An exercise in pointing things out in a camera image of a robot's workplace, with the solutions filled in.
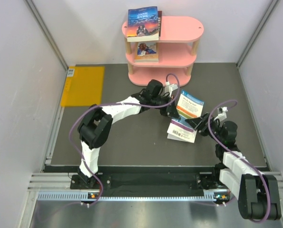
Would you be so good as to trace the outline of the orange Othello book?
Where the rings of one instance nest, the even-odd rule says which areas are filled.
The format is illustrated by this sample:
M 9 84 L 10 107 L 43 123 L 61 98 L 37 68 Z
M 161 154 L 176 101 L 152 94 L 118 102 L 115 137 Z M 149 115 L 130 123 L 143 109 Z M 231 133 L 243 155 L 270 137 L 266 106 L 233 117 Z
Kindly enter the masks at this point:
M 156 42 L 138 42 L 134 60 L 138 59 L 159 59 L 158 47 Z

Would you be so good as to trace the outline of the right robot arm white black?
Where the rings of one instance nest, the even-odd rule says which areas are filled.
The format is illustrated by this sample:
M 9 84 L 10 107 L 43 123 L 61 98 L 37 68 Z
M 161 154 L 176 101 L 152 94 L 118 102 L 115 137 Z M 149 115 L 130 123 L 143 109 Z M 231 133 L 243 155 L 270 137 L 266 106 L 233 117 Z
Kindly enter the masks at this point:
M 277 179 L 262 174 L 247 161 L 236 144 L 237 124 L 221 123 L 222 119 L 205 113 L 185 120 L 200 135 L 210 136 L 217 142 L 215 154 L 220 162 L 211 175 L 199 178 L 199 185 L 205 189 L 227 187 L 238 200 L 239 213 L 244 219 L 279 220 L 282 214 Z

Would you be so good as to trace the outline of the dark red book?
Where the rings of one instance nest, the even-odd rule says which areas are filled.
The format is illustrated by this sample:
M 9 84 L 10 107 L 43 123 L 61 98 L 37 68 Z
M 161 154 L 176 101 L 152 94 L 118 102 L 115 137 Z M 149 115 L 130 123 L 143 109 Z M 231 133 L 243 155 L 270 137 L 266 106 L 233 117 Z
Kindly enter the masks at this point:
M 159 31 L 159 37 L 161 35 L 161 21 L 162 21 L 162 10 L 158 11 L 158 31 Z

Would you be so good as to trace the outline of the white colourful back-cover book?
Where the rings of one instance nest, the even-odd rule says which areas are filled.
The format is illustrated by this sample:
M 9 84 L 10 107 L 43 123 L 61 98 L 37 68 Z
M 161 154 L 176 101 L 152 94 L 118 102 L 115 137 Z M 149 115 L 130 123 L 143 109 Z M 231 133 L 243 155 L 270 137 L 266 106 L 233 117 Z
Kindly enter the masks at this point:
M 187 143 L 194 143 L 197 132 L 193 130 L 186 120 L 200 117 L 203 106 L 203 101 L 193 97 L 187 91 L 182 90 L 176 105 L 180 119 L 172 118 L 167 130 L 167 138 Z

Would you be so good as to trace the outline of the blue Jane Eyre book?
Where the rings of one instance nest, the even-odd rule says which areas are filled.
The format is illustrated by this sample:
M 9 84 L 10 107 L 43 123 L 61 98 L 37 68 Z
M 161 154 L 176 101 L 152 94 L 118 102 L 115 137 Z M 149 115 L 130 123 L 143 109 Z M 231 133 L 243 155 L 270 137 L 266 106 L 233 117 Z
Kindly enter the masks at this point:
M 129 9 L 126 38 L 128 42 L 159 40 L 158 7 Z

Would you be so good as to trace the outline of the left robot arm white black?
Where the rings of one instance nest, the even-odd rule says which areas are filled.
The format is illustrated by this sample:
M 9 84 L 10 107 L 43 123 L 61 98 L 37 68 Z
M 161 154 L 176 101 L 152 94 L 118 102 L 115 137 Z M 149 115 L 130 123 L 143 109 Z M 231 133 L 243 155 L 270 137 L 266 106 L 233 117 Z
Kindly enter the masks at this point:
M 157 80 L 151 80 L 146 88 L 123 101 L 111 105 L 93 105 L 83 117 L 78 127 L 79 139 L 82 145 L 81 164 L 78 176 L 86 188 L 97 184 L 98 158 L 100 148 L 108 139 L 114 123 L 131 115 L 141 114 L 151 108 L 158 109 L 162 116 L 179 119 L 173 91 L 178 84 L 166 81 L 163 85 Z

